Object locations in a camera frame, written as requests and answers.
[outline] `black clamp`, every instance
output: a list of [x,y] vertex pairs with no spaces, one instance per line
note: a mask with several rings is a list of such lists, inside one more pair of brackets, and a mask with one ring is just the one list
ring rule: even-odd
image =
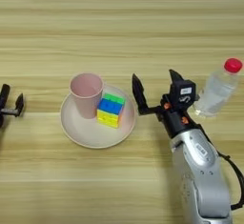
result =
[[15,102],[15,109],[5,108],[9,94],[10,94],[10,86],[8,84],[4,84],[0,92],[0,128],[3,126],[4,123],[4,115],[14,115],[15,117],[17,117],[20,115],[21,111],[24,108],[23,93],[21,93],[18,96]]

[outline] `cable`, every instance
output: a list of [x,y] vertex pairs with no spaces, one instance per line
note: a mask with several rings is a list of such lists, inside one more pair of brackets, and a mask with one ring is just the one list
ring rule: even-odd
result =
[[240,200],[238,203],[233,204],[231,207],[232,211],[235,211],[237,209],[242,208],[244,205],[244,176],[243,176],[242,172],[238,169],[238,167],[233,163],[233,161],[231,160],[231,157],[229,155],[225,155],[221,152],[218,152],[218,155],[219,155],[219,157],[226,160],[232,166],[232,168],[238,178],[239,184],[240,184],[240,190],[241,190]]

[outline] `orange component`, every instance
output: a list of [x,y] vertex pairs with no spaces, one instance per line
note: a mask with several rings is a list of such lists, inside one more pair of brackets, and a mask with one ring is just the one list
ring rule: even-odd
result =
[[188,120],[188,118],[186,116],[183,116],[181,118],[181,121],[182,121],[183,124],[189,124],[189,120]]
[[164,109],[167,110],[171,107],[172,105],[170,103],[165,103],[164,104]]

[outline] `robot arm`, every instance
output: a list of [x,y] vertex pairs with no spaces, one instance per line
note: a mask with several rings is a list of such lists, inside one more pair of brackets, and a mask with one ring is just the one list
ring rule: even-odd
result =
[[[163,94],[160,106],[149,108],[139,78],[132,77],[132,91],[139,114],[155,113],[171,139],[173,165],[176,169],[184,214],[189,224],[231,224],[231,209],[242,207],[244,177],[230,160],[212,145],[201,125],[188,115],[187,109],[197,100],[195,83],[184,80],[170,70],[170,92]],[[224,157],[236,172],[242,196],[231,206],[229,191],[222,177],[219,156]]]

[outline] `rubik's cube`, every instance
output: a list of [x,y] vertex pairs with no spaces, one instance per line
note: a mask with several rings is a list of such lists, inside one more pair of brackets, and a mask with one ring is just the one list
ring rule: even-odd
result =
[[124,105],[124,98],[105,93],[97,108],[98,122],[118,128]]

